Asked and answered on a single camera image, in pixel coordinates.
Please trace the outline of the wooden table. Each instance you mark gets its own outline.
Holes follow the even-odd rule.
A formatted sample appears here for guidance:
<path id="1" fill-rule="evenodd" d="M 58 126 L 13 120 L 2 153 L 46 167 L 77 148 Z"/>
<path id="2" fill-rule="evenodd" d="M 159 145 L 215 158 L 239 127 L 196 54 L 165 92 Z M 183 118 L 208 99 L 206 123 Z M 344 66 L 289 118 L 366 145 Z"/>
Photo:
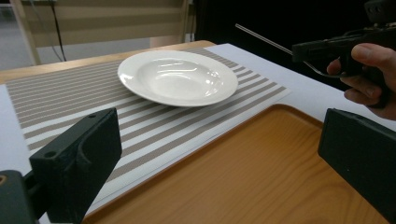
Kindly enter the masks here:
<path id="1" fill-rule="evenodd" d="M 0 85 L 7 83 L 10 80 L 15 80 L 24 77 L 33 77 L 38 75 L 44 75 L 47 73 L 63 71 L 72 68 L 78 68 L 82 66 L 97 64 L 97 63 L 108 63 L 113 61 L 124 60 L 130 56 L 133 56 L 137 53 L 152 51 L 152 50 L 185 50 L 185 49 L 196 49 L 196 48 L 206 48 L 213 47 L 215 43 L 206 40 L 193 41 L 189 43 L 175 44 L 163 47 L 149 48 L 149 49 L 140 49 L 127 51 L 122 53 L 108 54 L 104 56 L 91 57 L 80 60 L 67 61 L 62 63 L 49 63 L 49 64 L 40 64 L 35 66 L 28 66 L 23 68 L 16 68 L 10 70 L 0 71 Z"/>

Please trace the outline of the striped woven placemat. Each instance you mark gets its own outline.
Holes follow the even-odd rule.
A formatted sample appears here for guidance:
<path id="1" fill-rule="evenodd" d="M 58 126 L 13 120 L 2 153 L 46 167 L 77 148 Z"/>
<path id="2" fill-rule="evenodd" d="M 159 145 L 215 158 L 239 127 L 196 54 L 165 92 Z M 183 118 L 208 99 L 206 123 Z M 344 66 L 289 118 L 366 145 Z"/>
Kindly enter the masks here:
<path id="1" fill-rule="evenodd" d="M 184 51 L 228 66 L 238 80 L 236 92 L 213 105 L 155 103 L 120 82 L 122 61 L 9 81 L 7 91 L 28 148 L 37 152 L 83 117 L 116 108 L 122 154 L 92 204 L 99 208 L 290 94 L 268 76 L 207 49 Z"/>

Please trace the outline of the white deep plate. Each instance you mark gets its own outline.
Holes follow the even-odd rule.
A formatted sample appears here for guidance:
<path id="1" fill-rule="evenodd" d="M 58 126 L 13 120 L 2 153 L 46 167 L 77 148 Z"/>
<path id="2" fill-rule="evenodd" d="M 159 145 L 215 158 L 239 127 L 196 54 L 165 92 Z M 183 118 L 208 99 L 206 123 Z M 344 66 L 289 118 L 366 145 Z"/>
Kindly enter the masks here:
<path id="1" fill-rule="evenodd" d="M 141 52 L 122 61 L 120 82 L 136 95 L 171 106 L 213 105 L 237 90 L 234 72 L 223 63 L 178 50 Z"/>

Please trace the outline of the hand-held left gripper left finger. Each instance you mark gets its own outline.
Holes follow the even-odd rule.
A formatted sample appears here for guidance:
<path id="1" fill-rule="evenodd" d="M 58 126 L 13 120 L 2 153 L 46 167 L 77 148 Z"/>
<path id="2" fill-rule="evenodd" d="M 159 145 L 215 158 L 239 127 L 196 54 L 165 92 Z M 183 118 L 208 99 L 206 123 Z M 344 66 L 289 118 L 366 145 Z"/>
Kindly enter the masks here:
<path id="1" fill-rule="evenodd" d="M 122 152 L 115 108 L 86 116 L 30 157 L 36 183 L 49 197 L 53 223 L 79 223 Z"/>

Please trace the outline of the silver metal fork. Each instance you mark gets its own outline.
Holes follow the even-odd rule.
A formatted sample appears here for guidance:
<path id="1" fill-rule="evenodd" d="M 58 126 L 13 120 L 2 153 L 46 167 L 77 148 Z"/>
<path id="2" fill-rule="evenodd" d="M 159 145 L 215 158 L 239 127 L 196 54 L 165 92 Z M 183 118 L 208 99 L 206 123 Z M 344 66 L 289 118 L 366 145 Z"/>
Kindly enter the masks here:
<path id="1" fill-rule="evenodd" d="M 282 45 L 280 45 L 280 44 L 277 44 L 275 41 L 272 41 L 272 40 L 269 39 L 269 38 L 266 38 L 266 37 L 264 37 L 264 36 L 262 36 L 262 35 L 259 35 L 258 33 L 256 33 L 256 32 L 254 32 L 254 31 L 248 29 L 247 27 L 245 27 L 245 26 L 243 26 L 243 25 L 241 25 L 241 24 L 239 24 L 239 23 L 236 23 L 236 24 L 235 24 L 235 28 L 237 28 L 237 29 L 243 31 L 243 32 L 246 33 L 246 34 L 249 34 L 249 35 L 251 35 L 251 36 L 254 36 L 254 37 L 260 39 L 260 41 L 263 41 L 263 42 L 265 42 L 265 43 L 268 44 L 268 45 L 271 45 L 271 46 L 273 46 L 273 47 L 275 47 L 275 48 L 277 48 L 277 49 L 280 49 L 280 50 L 286 52 L 286 53 L 289 54 L 289 55 L 292 57 L 292 59 L 294 60 L 294 54 L 293 54 L 292 50 L 287 49 L 286 47 L 284 47 L 284 46 L 282 46 Z M 304 63 L 307 67 L 309 67 L 309 68 L 310 68 L 312 71 L 314 71 L 316 74 L 318 74 L 318 75 L 320 75 L 320 76 L 323 76 L 323 77 L 339 78 L 339 77 L 344 77 L 344 76 L 346 75 L 345 72 L 340 73 L 340 74 L 338 74 L 338 75 L 329 75 L 329 74 L 327 74 L 327 73 L 325 74 L 324 72 L 321 72 L 320 70 L 318 70 L 313 64 L 311 64 L 311 63 L 309 63 L 309 62 L 306 62 L 306 61 L 298 61 L 297 63 Z"/>

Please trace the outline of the wooden tray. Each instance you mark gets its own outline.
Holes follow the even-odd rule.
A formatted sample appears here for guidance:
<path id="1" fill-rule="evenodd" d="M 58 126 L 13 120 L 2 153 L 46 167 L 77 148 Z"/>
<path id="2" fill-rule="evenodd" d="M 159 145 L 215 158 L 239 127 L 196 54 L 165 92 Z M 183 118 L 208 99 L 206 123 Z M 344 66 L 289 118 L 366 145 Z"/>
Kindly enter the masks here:
<path id="1" fill-rule="evenodd" d="M 388 224 L 318 156 L 321 127 L 273 105 L 83 224 Z"/>

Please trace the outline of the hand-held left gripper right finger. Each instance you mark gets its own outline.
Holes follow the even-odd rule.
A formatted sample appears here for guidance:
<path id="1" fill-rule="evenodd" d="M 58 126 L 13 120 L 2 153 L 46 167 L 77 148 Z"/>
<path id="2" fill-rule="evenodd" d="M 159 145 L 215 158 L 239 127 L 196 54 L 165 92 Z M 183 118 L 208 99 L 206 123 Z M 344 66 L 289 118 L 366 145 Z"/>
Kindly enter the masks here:
<path id="1" fill-rule="evenodd" d="M 328 109 L 318 154 L 382 217 L 396 223 L 396 132 L 363 116 Z"/>

